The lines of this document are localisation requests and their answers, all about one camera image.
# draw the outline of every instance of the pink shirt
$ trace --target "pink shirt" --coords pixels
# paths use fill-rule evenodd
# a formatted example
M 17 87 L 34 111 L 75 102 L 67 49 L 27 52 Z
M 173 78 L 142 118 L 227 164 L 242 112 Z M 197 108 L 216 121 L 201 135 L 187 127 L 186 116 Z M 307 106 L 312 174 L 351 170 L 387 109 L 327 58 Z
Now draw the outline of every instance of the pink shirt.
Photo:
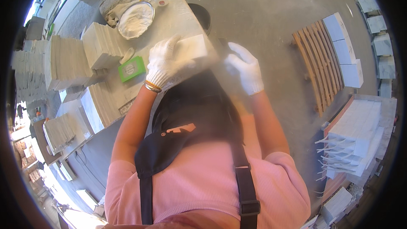
M 274 152 L 265 160 L 248 154 L 247 159 L 261 205 L 257 228 L 303 225 L 311 214 L 311 204 L 291 156 Z M 111 163 L 105 197 L 109 223 L 142 224 L 139 182 L 133 164 Z M 216 142 L 186 147 L 166 169 L 153 176 L 154 223 L 193 209 L 222 211 L 240 220 L 229 144 Z

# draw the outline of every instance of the bracelet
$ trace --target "bracelet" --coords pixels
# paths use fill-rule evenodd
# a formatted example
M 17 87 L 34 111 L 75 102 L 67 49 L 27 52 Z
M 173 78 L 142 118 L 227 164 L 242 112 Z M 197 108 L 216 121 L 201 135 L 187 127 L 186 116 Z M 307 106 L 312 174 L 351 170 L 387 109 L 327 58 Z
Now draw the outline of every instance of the bracelet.
M 157 87 L 156 85 L 154 85 L 153 83 L 149 82 L 148 80 L 144 81 L 144 86 L 146 86 L 147 89 L 155 92 L 155 93 L 160 93 L 161 92 L 161 88 Z

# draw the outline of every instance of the strap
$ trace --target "strap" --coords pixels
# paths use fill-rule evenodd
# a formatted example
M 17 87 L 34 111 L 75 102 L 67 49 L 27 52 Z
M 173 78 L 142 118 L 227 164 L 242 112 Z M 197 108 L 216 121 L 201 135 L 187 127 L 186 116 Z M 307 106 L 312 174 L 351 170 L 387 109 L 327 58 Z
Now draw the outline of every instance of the strap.
M 243 145 L 231 145 L 237 188 L 239 191 L 239 215 L 241 229 L 256 229 L 260 202 L 256 198 L 251 167 L 247 161 Z
M 153 224 L 153 177 L 140 179 L 141 221 L 143 225 Z

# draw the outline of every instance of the white knit glove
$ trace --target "white knit glove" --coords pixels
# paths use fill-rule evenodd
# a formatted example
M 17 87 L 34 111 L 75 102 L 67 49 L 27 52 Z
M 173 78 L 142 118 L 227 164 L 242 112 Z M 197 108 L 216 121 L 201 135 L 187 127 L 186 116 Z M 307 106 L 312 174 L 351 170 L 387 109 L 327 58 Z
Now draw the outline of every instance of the white knit glove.
M 179 70 L 195 64 L 192 59 L 175 61 L 173 58 L 174 46 L 180 38 L 181 36 L 174 35 L 169 39 L 158 42 L 150 49 L 150 63 L 147 65 L 149 73 L 146 80 L 159 88 L 163 88 Z
M 228 43 L 228 45 L 240 58 L 234 54 L 229 54 L 225 59 L 225 64 L 227 67 L 233 66 L 239 71 L 243 89 L 248 95 L 262 91 L 264 84 L 257 59 L 246 48 L 236 43 Z

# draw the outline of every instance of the woman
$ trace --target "woman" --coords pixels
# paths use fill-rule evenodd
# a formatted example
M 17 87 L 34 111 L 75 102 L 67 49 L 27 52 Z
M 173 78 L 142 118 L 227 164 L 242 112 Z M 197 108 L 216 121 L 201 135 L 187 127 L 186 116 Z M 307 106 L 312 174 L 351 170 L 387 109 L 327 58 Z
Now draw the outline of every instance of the woman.
M 211 71 L 170 89 L 146 138 L 161 88 L 192 61 L 175 61 L 179 36 L 150 50 L 144 86 L 117 134 L 105 211 L 132 228 L 298 228 L 310 216 L 307 187 L 264 92 L 256 58 L 235 43 L 225 63 L 250 96 L 262 159 L 246 156 L 240 117 Z

